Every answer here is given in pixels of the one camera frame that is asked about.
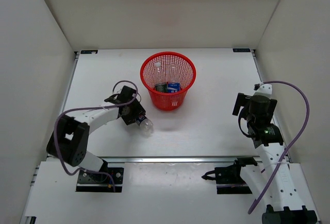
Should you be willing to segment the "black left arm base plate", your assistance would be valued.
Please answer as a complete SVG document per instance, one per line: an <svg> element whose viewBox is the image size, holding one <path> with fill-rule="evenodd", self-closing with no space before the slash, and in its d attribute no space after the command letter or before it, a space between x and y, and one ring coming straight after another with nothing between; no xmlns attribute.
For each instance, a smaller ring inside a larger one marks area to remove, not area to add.
<svg viewBox="0 0 330 224"><path fill-rule="evenodd" d="M108 176L91 174L80 170L76 183L76 191L87 193L121 193L124 168L109 167L108 172L114 180L114 187L112 186Z"/></svg>

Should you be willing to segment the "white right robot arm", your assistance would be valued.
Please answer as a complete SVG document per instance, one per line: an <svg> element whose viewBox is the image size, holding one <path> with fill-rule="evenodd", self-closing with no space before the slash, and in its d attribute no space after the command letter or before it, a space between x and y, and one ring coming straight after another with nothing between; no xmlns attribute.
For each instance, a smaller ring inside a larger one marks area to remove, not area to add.
<svg viewBox="0 0 330 224"><path fill-rule="evenodd" d="M294 184L280 129L271 122L276 104L260 94L237 95L233 115L246 121L244 136L252 139L264 170L255 162L241 164L232 169L232 178L246 182L255 197L249 214L259 204L265 206L262 223L316 223L316 212L307 208Z"/></svg>

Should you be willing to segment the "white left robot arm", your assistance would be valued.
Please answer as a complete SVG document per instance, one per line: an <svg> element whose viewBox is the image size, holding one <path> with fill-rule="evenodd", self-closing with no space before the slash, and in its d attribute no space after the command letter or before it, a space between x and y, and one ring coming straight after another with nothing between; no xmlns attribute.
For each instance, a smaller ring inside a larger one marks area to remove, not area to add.
<svg viewBox="0 0 330 224"><path fill-rule="evenodd" d="M137 87L123 86L98 107L69 109L55 121L54 131L47 144L48 154L58 158L64 171L75 175L79 170L90 173L97 183L111 175L107 162L87 151L89 135L98 128L121 118L126 125L138 124L146 119L146 111L136 99Z"/></svg>

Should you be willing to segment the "clear blue-label water bottle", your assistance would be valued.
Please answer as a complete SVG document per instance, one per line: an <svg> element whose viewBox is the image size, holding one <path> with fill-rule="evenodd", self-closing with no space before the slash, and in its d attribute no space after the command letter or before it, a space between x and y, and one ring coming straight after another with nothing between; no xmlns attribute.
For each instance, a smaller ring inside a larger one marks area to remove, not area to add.
<svg viewBox="0 0 330 224"><path fill-rule="evenodd" d="M177 64L168 64L167 68L167 90L168 93L180 91L180 72Z"/></svg>

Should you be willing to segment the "clear green-label water bottle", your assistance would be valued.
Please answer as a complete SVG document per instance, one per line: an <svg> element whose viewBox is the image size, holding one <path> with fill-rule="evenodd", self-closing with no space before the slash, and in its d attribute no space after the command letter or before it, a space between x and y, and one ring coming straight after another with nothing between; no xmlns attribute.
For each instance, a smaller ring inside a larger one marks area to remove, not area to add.
<svg viewBox="0 0 330 224"><path fill-rule="evenodd" d="M166 93L167 90L167 82L166 82L166 76L164 74L164 71L162 69L161 63L156 62L154 64L154 87L155 90L161 93Z"/></svg>

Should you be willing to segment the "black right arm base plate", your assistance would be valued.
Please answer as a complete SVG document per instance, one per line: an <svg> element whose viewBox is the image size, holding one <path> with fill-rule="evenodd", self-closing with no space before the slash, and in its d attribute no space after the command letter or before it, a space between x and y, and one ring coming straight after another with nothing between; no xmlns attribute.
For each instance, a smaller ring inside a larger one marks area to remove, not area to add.
<svg viewBox="0 0 330 224"><path fill-rule="evenodd" d="M226 167L215 167L201 176L204 180L215 181L218 195L252 194L246 182L240 177L243 167L257 166L253 157L242 157L234 160L233 164Z"/></svg>

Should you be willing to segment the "clear Pepsi-label plastic bottle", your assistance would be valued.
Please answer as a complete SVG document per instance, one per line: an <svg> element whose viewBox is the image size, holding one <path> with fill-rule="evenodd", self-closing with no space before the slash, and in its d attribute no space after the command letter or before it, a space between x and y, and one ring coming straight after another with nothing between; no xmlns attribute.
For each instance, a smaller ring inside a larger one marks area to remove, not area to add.
<svg viewBox="0 0 330 224"><path fill-rule="evenodd" d="M153 134L154 132L153 123L145 115L139 115L136 118L136 123L145 137L150 137Z"/></svg>

